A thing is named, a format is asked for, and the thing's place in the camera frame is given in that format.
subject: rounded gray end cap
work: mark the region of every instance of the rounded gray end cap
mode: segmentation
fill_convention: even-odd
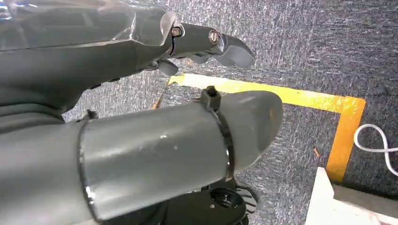
[[[282,101],[268,91],[246,91],[222,97],[224,115],[235,148],[235,173],[253,164],[271,144],[282,123]]]

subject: metal screw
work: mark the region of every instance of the metal screw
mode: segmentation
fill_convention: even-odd
[[[209,32],[209,39],[210,39],[210,42],[211,42],[212,44],[215,45],[215,44],[218,42],[218,38],[219,38],[219,34],[218,34],[217,31],[211,30],[211,31]]]
[[[180,37],[183,34],[183,31],[179,27],[175,27],[171,29],[171,36]]]

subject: clear plastic cover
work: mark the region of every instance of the clear plastic cover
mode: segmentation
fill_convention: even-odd
[[[160,46],[175,18],[140,0],[0,0],[0,51],[126,40]]]

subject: yellow tape line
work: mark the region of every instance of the yellow tape line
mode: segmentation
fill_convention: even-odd
[[[366,102],[364,99],[196,74],[172,76],[168,84],[174,82],[180,86],[201,89],[213,85],[218,91],[225,93],[266,90],[279,95],[282,101],[287,104],[340,113],[340,120],[336,129],[328,164],[326,165],[326,171],[331,180],[343,180],[345,168],[351,154],[354,133],[360,123],[362,112],[365,108]]]

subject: black cable tie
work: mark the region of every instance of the black cable tie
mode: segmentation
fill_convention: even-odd
[[[208,86],[206,89],[202,90],[199,101],[204,108],[206,108],[206,110],[208,110],[215,117],[218,128],[220,129],[221,135],[224,139],[224,145],[226,147],[226,155],[228,159],[227,175],[225,176],[225,180],[229,181],[234,175],[235,149],[228,123],[219,110],[221,105],[221,95],[214,86]]]

